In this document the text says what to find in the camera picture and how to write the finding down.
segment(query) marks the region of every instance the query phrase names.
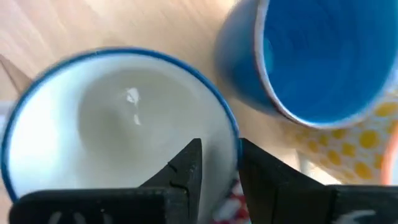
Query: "cup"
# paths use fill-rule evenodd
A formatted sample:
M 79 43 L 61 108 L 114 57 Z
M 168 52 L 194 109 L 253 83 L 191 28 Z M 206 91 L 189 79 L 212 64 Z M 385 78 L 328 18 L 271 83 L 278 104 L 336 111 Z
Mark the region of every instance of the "cup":
M 317 129 L 361 121 L 396 61 L 396 1 L 242 0 L 215 47 L 220 75 L 253 108 Z
M 398 185 L 398 82 L 353 127 L 316 130 L 284 122 L 291 146 L 345 184 Z
M 227 102 L 168 55 L 95 50 L 52 66 L 21 96 L 1 145 L 2 177 L 13 201 L 38 190 L 138 187 L 193 138 L 203 147 L 203 223 L 241 154 Z

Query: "black clamp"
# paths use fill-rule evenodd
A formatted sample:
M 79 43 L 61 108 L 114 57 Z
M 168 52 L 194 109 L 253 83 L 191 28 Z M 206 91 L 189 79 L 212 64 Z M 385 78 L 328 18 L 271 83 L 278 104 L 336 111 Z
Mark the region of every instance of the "black clamp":
M 12 206 L 9 223 L 196 223 L 201 174 L 201 141 L 194 139 L 138 188 L 34 192 Z
M 398 223 L 398 187 L 323 185 L 247 139 L 242 145 L 239 175 L 253 223 Z

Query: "blue cup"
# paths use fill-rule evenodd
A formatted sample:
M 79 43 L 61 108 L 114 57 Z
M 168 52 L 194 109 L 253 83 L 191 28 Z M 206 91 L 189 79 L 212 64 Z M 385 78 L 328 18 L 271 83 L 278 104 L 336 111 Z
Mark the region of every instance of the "blue cup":
M 216 66 L 238 98 L 312 128 L 362 120 L 392 80 L 395 0 L 242 0 L 225 21 Z

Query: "yellow polka dot fabric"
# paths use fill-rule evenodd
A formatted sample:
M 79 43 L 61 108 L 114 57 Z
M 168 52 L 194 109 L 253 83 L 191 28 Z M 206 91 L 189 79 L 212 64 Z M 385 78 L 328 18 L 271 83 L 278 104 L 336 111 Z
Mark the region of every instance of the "yellow polka dot fabric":
M 346 129 L 316 130 L 284 122 L 293 146 L 345 184 L 380 184 L 384 151 L 398 121 L 398 86 L 363 122 Z

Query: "yellow polka dot cup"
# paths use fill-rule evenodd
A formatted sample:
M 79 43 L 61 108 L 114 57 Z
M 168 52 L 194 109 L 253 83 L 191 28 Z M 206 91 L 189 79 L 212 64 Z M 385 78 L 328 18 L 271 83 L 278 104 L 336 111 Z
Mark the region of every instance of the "yellow polka dot cup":
M 372 115 L 346 129 L 316 130 L 283 123 L 302 154 L 346 184 L 398 185 L 398 86 Z

